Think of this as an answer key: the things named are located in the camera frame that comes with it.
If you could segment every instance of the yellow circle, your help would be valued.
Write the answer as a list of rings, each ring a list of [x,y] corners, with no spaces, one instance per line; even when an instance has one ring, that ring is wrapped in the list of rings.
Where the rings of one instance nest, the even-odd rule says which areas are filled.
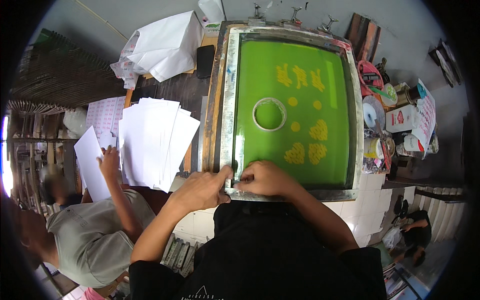
[[[297,106],[298,103],[299,102],[295,97],[291,97],[291,98],[288,99],[288,104],[290,104],[292,106]]]
[[[297,132],[300,130],[300,124],[298,122],[293,122],[292,126],[290,126],[293,132]]]
[[[313,107],[318,109],[318,110],[321,110],[322,109],[322,103],[317,100],[313,103]]]

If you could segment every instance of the yellow stencil design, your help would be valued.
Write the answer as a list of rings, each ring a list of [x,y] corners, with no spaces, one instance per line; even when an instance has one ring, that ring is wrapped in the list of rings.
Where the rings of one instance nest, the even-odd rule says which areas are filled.
[[[276,77],[278,82],[283,83],[286,87],[292,84],[292,80],[288,77],[288,64],[283,64],[283,69],[280,66],[276,67]]]
[[[322,80],[320,79],[320,69],[317,69],[317,73],[315,73],[314,71],[310,71],[310,74],[312,75],[312,85],[318,88],[320,92],[323,92],[325,89],[325,85],[322,83]]]
[[[297,75],[297,88],[299,89],[301,85],[308,86],[307,84],[307,73],[305,70],[300,69],[298,66],[293,68],[293,72]]]
[[[300,123],[298,123],[298,122],[293,122],[293,123],[292,123],[292,126],[290,126],[290,128],[292,129],[293,132],[300,131]]]
[[[313,107],[318,109],[318,110],[321,110],[322,109],[322,103],[317,100],[313,103]]]
[[[299,102],[295,97],[288,98],[288,104],[290,104],[291,106],[297,106],[298,103]]]
[[[328,137],[327,123],[324,120],[318,120],[315,126],[310,127],[309,133],[315,140],[326,141]]]
[[[308,159],[312,165],[317,165],[321,158],[327,155],[327,147],[324,144],[309,144]]]
[[[295,143],[290,150],[285,151],[285,156],[283,158],[289,164],[303,164],[305,158],[305,148],[303,148],[301,143]]]

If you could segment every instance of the hand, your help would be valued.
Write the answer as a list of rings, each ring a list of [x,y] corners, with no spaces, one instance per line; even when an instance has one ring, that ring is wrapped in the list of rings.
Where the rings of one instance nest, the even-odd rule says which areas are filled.
[[[119,168],[119,153],[115,147],[108,146],[106,150],[102,149],[103,160],[99,157],[98,167],[102,172],[105,181],[114,180],[117,181],[117,173]]]
[[[266,160],[249,163],[243,170],[240,180],[241,182],[235,184],[234,188],[266,196],[289,197],[298,188],[302,188],[290,175],[273,162]]]
[[[227,178],[233,178],[233,170],[230,166],[223,166],[218,174],[195,172],[169,197],[166,205],[173,205],[187,215],[196,210],[229,203],[230,197],[220,193]]]

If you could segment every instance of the gray t-shirt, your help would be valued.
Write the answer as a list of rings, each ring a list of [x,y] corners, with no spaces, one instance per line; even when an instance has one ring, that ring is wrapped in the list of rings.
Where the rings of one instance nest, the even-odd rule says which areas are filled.
[[[138,192],[123,192],[145,229],[154,212]],[[47,230],[55,235],[60,273],[82,286],[109,285],[130,265],[133,243],[111,198],[71,205],[48,218]]]

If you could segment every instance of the red label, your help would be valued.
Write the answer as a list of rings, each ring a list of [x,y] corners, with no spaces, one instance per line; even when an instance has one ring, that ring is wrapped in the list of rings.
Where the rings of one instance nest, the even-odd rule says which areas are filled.
[[[398,117],[396,118],[399,124],[403,124],[403,114],[402,111],[398,113]]]

